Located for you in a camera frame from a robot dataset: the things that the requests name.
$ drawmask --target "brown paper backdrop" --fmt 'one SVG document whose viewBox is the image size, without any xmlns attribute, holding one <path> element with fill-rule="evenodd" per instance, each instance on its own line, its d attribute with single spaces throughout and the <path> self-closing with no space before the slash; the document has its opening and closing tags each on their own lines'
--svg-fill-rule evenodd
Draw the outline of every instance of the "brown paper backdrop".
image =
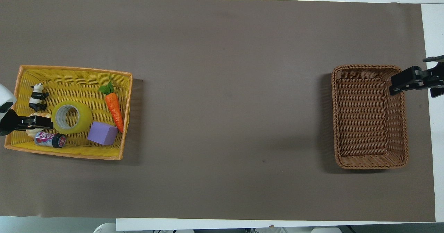
<svg viewBox="0 0 444 233">
<path fill-rule="evenodd" d="M 406 94 L 405 168 L 347 171 L 333 157 L 330 73 L 425 68 L 420 5 L 0 0 L 0 11 L 10 90 L 21 64 L 136 78 L 124 159 L 1 149 L 1 215 L 435 220 L 426 91 Z"/>
</svg>

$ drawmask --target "yellow basket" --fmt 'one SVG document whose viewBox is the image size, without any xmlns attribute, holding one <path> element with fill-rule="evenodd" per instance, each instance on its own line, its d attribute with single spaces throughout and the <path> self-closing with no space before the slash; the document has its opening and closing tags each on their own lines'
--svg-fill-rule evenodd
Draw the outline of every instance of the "yellow basket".
<svg viewBox="0 0 444 233">
<path fill-rule="evenodd" d="M 101 145 L 87 140 L 89 130 L 77 134 L 67 134 L 67 143 L 60 149 L 35 145 L 33 138 L 26 132 L 14 131 L 6 136 L 5 148 L 24 152 L 78 157 L 90 159 L 120 160 L 127 134 L 130 116 L 130 97 L 133 84 L 131 73 L 117 70 L 101 70 L 93 68 L 66 66 L 20 66 L 17 75 L 14 95 L 17 98 L 13 109 L 19 116 L 29 116 L 34 110 L 29 108 L 32 93 L 30 86 L 43 83 L 43 91 L 49 96 L 43 101 L 48 107 L 45 111 L 52 113 L 54 106 L 69 100 L 86 104 L 92 111 L 92 121 L 114 124 L 111 113 L 105 103 L 105 95 L 98 91 L 99 86 L 107 85 L 111 78 L 114 92 L 119 98 L 120 111 L 124 119 L 123 133 L 118 133 L 113 145 Z M 68 123 L 75 123 L 77 114 L 67 114 Z"/>
</svg>

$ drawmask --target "cable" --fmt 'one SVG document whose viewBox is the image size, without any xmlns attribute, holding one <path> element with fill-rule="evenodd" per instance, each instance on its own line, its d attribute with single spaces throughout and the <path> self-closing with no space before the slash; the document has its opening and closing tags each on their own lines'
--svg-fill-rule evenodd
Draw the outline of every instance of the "cable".
<svg viewBox="0 0 444 233">
<path fill-rule="evenodd" d="M 356 231 L 353 230 L 353 228 L 350 225 L 347 225 L 347 228 L 352 231 L 352 233 L 356 233 Z"/>
</svg>

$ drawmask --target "tape roll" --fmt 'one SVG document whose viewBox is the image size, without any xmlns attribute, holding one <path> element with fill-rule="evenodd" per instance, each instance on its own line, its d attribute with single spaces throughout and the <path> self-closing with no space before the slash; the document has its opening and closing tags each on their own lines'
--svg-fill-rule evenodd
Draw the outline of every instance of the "tape roll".
<svg viewBox="0 0 444 233">
<path fill-rule="evenodd" d="M 77 122 L 74 126 L 68 125 L 66 114 L 69 110 L 77 111 Z M 92 122 L 92 113 L 89 107 L 84 103 L 75 101 L 63 101 L 57 104 L 52 110 L 52 122 L 54 129 L 62 134 L 80 133 L 89 128 Z"/>
</svg>

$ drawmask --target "basket rim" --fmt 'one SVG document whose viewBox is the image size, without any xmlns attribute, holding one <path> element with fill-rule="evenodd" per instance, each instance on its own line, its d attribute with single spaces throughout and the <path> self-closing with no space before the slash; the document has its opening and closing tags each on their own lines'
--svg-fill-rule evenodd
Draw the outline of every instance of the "basket rim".
<svg viewBox="0 0 444 233">
<path fill-rule="evenodd" d="M 132 86 L 133 86 L 133 74 L 128 72 L 123 72 L 120 70 L 106 70 L 106 69 L 98 69 L 98 68 L 89 68 L 89 67 L 70 67 L 70 66 L 49 66 L 49 65 L 20 65 L 19 72 L 17 74 L 16 79 L 16 86 L 14 88 L 14 96 L 17 96 L 20 88 L 20 82 L 21 78 L 23 76 L 23 73 L 28 69 L 48 69 L 48 70 L 78 70 L 83 72 L 94 72 L 94 73 L 109 73 L 109 74 L 117 74 L 117 75 L 123 75 L 128 77 L 129 81 L 129 89 L 128 89 L 128 95 L 127 95 L 127 102 L 125 104 L 125 113 L 122 114 L 124 117 L 124 125 L 123 125 L 123 131 L 122 133 L 122 142 L 119 147 L 119 155 L 115 157 L 101 157 L 101 156 L 93 156 L 93 155 L 80 155 L 80 154 L 71 154 L 71 153 L 58 153 L 58 152 L 42 152 L 38 150 L 32 150 L 32 149 L 25 149 L 20 148 L 17 146 L 11 145 L 11 134 L 6 135 L 5 137 L 5 144 L 4 147 L 11 150 L 18 150 L 18 151 L 24 151 L 24 152 L 31 152 L 31 153 L 38 153 L 38 154 L 46 154 L 46 155 L 55 155 L 55 156 L 62 156 L 62 157 L 75 157 L 75 158 L 84 158 L 84 159 L 102 159 L 102 160 L 121 160 L 123 159 L 123 152 L 125 149 L 125 141 L 127 137 L 127 130 L 128 130 L 128 124 L 129 124 L 129 117 L 130 117 L 130 100 L 132 95 Z"/>
<path fill-rule="evenodd" d="M 355 165 L 348 165 L 341 161 L 340 151 L 339 151 L 339 142 L 338 142 L 338 133 L 339 133 L 339 118 L 338 118 L 338 90 L 336 86 L 336 80 L 341 70 L 346 69 L 393 69 L 398 72 L 401 72 L 401 68 L 397 65 L 379 65 L 379 64 L 345 64 L 345 65 L 339 65 L 338 67 L 335 67 L 333 70 L 333 73 L 331 75 L 331 85 L 332 85 L 332 101 L 333 101 L 333 140 L 334 140 L 334 153 L 335 153 L 335 159 L 336 163 L 341 167 L 345 169 L 388 169 L 388 168 L 401 168 L 405 166 L 409 162 L 408 154 L 409 154 L 409 148 L 407 143 L 407 124 L 406 124 L 406 113 L 405 113 L 405 95 L 404 92 L 401 92 L 401 118 L 402 118 L 402 124 L 403 124 L 403 144 L 404 144 L 404 159 L 402 162 L 398 164 L 393 165 L 368 165 L 368 166 L 355 166 Z M 363 156 L 348 156 L 348 158 L 355 158 L 355 157 L 363 157 Z"/>
</svg>

